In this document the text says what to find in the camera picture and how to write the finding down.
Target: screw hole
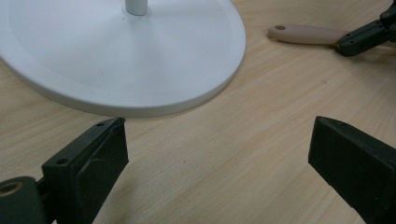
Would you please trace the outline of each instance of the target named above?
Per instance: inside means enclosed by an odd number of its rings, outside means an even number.
[[[56,164],[65,165],[65,164],[67,164],[68,161],[69,161],[68,159],[60,159],[60,160],[56,161]]]
[[[23,186],[22,182],[12,182],[0,187],[0,198],[6,197],[20,190]]]
[[[286,30],[286,26],[278,25],[275,27],[277,30]]]

